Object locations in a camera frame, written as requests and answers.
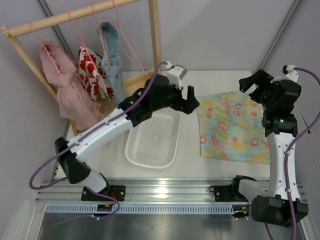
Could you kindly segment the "floral pastel skirt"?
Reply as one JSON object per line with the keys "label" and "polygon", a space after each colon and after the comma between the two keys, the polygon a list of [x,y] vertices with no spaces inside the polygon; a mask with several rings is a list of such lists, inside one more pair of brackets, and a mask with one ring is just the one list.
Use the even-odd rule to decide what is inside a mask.
{"label": "floral pastel skirt", "polygon": [[252,164],[270,162],[261,106],[240,91],[197,97],[200,155]]}

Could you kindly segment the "pink wire hanger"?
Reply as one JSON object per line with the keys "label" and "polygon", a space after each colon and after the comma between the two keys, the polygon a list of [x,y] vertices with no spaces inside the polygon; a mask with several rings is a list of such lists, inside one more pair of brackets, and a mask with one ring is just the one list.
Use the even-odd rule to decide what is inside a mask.
{"label": "pink wire hanger", "polygon": [[131,64],[135,67],[135,69],[139,72],[139,74],[142,77],[145,77],[146,76],[146,71],[143,69],[142,64],[138,60],[134,49],[132,48],[130,42],[127,39],[127,36],[126,36],[125,32],[123,31],[122,25],[120,23],[120,16],[119,16],[118,6],[117,6],[117,4],[116,4],[116,2],[114,0],[112,0],[112,3],[113,3],[113,6],[115,8],[115,12],[116,12],[116,22],[110,20],[106,16],[104,16],[103,19],[106,22],[114,25],[117,28],[117,30],[119,30],[120,35],[122,36],[123,40],[125,41],[125,45],[128,48],[128,50],[130,51],[130,53],[128,53],[127,49],[125,47],[123,47],[123,45],[121,43],[119,44],[120,49],[126,55],[126,57],[131,62]]}

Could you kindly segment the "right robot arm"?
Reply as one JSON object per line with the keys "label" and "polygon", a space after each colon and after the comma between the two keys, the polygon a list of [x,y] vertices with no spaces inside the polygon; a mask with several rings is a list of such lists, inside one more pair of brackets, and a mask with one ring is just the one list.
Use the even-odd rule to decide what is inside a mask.
{"label": "right robot arm", "polygon": [[254,221],[293,228],[309,213],[308,205],[301,202],[295,168],[298,122],[292,111],[302,87],[293,68],[283,73],[274,78],[260,69],[239,80],[243,93],[256,86],[249,96],[263,107],[261,123],[269,147],[269,185],[263,190],[254,178],[237,175],[231,182],[231,191],[250,202]]}

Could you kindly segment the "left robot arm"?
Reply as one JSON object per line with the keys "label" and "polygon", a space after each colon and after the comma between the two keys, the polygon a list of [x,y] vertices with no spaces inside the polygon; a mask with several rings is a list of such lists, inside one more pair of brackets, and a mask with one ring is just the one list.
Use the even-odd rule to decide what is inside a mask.
{"label": "left robot arm", "polygon": [[156,74],[93,127],[70,140],[58,138],[55,141],[57,160],[68,181],[95,193],[107,189],[108,181],[87,165],[87,159],[113,138],[150,119],[155,111],[171,108],[191,114],[200,105],[195,89],[188,86],[187,98],[183,98],[182,91],[170,82],[168,75]]}

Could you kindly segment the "pink hanger under floral garment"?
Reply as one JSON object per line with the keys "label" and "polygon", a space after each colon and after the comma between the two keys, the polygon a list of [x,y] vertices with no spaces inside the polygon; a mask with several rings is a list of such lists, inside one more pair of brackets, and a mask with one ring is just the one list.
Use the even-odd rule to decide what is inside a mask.
{"label": "pink hanger under floral garment", "polygon": [[82,79],[82,86],[93,101],[98,98],[112,100],[112,95],[108,92],[102,75],[102,69],[98,68],[98,61],[102,60],[99,54],[90,50],[79,32],[79,29],[71,13],[67,12],[76,31],[77,38],[80,42],[78,49],[78,74]]}

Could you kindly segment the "pink hanger under denim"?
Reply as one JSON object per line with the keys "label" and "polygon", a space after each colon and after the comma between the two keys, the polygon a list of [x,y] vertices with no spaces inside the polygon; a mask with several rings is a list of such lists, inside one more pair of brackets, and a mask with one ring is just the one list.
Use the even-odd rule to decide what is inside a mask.
{"label": "pink hanger under denim", "polygon": [[97,26],[97,29],[98,29],[98,32],[99,32],[99,35],[100,35],[100,42],[102,44],[105,62],[106,62],[106,65],[109,66],[109,61],[108,61],[106,47],[105,47],[105,43],[104,43],[104,39],[103,39],[103,35],[102,35],[102,30],[101,30],[101,26],[100,26],[100,23],[99,23],[99,20],[98,20],[94,5],[91,5],[91,8],[92,8],[92,12],[93,12],[93,15],[94,15],[94,18],[95,18],[96,26]]}

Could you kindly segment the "white perforated plastic basket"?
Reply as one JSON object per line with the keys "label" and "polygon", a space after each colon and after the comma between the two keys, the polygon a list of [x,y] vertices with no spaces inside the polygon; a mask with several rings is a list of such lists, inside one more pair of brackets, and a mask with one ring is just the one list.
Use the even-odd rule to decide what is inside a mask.
{"label": "white perforated plastic basket", "polygon": [[163,108],[129,131],[125,156],[139,167],[168,168],[175,161],[179,136],[180,113]]}

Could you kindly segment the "red white floral garment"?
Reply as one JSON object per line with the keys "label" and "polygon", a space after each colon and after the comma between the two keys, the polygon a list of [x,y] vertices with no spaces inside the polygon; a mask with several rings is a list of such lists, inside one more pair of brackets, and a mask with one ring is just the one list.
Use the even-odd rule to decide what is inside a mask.
{"label": "red white floral garment", "polygon": [[78,49],[78,74],[82,86],[93,101],[98,98],[112,100],[113,89],[107,84],[106,72],[102,69],[103,57],[89,48]]}

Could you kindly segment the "light blue denim garment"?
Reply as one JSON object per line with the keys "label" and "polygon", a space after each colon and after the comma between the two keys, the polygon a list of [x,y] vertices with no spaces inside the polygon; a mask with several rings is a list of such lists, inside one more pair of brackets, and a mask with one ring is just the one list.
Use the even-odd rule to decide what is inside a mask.
{"label": "light blue denim garment", "polygon": [[[106,73],[107,84],[112,88],[115,102],[118,105],[128,96],[124,86],[122,62],[119,55],[119,34],[116,28],[109,22],[102,22],[100,28],[109,64],[107,66],[105,56],[103,56],[101,67]],[[100,40],[99,31],[97,30],[96,33]]]}

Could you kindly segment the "pink pleated dress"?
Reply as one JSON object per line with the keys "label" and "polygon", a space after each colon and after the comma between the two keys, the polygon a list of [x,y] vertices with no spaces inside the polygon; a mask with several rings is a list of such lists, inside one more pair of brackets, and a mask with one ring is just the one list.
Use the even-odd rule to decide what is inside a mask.
{"label": "pink pleated dress", "polygon": [[39,50],[42,69],[56,91],[60,116],[73,120],[79,131],[91,128],[104,119],[100,104],[92,101],[82,86],[74,58],[50,41],[42,41]]}

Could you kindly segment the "wooden clothes rack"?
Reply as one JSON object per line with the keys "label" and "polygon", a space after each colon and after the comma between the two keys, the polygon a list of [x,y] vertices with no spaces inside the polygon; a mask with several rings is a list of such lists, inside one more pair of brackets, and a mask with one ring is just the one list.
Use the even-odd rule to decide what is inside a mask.
{"label": "wooden clothes rack", "polygon": [[60,115],[69,119],[75,135],[81,134],[110,113],[122,98],[150,79],[154,70],[144,70],[131,50],[127,57],[138,75],[123,80],[119,58],[123,46],[119,38],[125,37],[125,33],[120,21],[104,18],[103,22],[96,23],[94,31],[99,37],[102,54],[89,49],[81,41],[77,56],[72,57],[54,42],[39,39],[41,65],[36,64],[19,37],[127,4],[126,0],[108,0],[17,27],[1,28],[3,35],[56,100]]}

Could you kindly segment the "aluminium rail frame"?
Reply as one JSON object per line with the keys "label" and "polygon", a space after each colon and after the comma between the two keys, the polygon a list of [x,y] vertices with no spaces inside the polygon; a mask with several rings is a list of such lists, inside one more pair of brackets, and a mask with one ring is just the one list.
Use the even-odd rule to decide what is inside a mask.
{"label": "aluminium rail frame", "polygon": [[[131,204],[209,204],[215,201],[210,186],[230,185],[222,179],[110,179],[112,186],[125,186],[124,202]],[[80,203],[83,187],[62,181],[39,190],[37,203]]]}

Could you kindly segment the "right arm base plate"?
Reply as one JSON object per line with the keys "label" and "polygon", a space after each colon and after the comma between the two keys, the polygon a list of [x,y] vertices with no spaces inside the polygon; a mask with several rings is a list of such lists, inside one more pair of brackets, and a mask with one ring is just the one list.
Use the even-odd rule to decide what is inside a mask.
{"label": "right arm base plate", "polygon": [[249,202],[242,194],[235,192],[231,185],[212,185],[208,191],[214,195],[214,200],[218,203]]}

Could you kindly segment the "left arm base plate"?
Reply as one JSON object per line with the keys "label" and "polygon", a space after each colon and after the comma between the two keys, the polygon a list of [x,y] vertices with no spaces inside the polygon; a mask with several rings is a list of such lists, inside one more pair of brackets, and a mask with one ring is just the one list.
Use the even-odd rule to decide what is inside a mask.
{"label": "left arm base plate", "polygon": [[[104,190],[102,190],[100,195],[108,196],[113,198],[119,202],[123,202],[125,200],[126,195],[126,186],[125,185],[110,185]],[[102,197],[100,195],[96,195],[92,193],[87,187],[83,187],[81,200],[85,202],[102,202],[108,201],[109,199]]]}

